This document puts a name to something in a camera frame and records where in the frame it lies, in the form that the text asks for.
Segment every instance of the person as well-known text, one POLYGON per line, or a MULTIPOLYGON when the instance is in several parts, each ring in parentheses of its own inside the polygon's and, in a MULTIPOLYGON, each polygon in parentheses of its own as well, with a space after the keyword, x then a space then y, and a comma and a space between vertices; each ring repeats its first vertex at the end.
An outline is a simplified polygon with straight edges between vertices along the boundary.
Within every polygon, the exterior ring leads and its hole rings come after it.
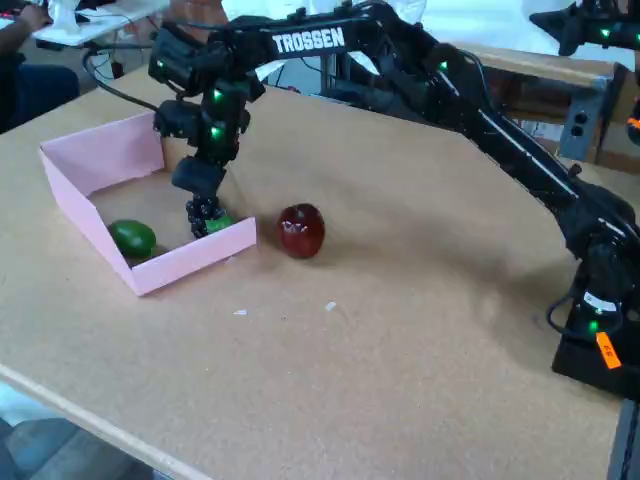
POLYGON ((58 65, 23 64, 18 53, 32 33, 49 24, 47 12, 27 5, 0 29, 0 133, 53 110, 79 95, 78 76, 58 65))

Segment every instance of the green lime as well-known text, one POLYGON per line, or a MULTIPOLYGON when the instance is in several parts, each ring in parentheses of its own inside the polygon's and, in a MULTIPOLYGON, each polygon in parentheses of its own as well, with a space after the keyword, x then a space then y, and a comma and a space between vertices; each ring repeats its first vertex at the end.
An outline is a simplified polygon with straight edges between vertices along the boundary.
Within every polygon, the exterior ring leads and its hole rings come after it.
POLYGON ((146 259, 156 248, 156 234, 137 220, 116 220, 107 229, 124 257, 146 259))

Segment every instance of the person's arm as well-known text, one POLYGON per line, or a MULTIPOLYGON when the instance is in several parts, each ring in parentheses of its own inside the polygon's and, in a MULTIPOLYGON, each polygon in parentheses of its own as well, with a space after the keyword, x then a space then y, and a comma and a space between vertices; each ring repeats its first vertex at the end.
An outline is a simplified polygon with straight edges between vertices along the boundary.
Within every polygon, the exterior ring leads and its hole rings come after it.
POLYGON ((0 55, 17 52, 33 32, 49 22, 49 16, 42 8, 27 5, 15 22, 0 29, 0 55))

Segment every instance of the white desk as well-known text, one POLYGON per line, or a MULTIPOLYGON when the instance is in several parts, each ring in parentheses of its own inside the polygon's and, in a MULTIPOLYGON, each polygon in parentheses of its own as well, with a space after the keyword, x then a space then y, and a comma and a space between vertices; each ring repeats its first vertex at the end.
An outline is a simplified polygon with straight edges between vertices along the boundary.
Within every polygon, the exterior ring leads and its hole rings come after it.
MULTIPOLYGON (((68 34, 63 29, 52 25, 36 32, 33 36, 38 40, 78 47, 95 40, 107 33, 117 31, 131 22, 140 20, 169 6, 169 0, 120 0, 117 3, 98 7, 96 10, 81 10, 91 22, 79 25, 77 33, 68 34)), ((0 19, 0 28, 11 23, 0 19)))

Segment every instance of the wooden table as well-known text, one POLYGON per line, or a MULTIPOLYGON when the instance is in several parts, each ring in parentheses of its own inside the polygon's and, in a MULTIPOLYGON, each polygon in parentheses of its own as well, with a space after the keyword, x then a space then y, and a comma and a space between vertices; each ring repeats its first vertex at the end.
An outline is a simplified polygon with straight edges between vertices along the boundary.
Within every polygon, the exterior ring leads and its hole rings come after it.
POLYGON ((176 478, 604 478, 620 402, 549 368, 576 267, 551 215, 455 134, 277 90, 251 111, 225 189, 259 247, 143 299, 37 154, 138 107, 96 91, 0 137, 0 377, 176 478), (301 201, 328 228, 309 262, 269 233, 301 201))

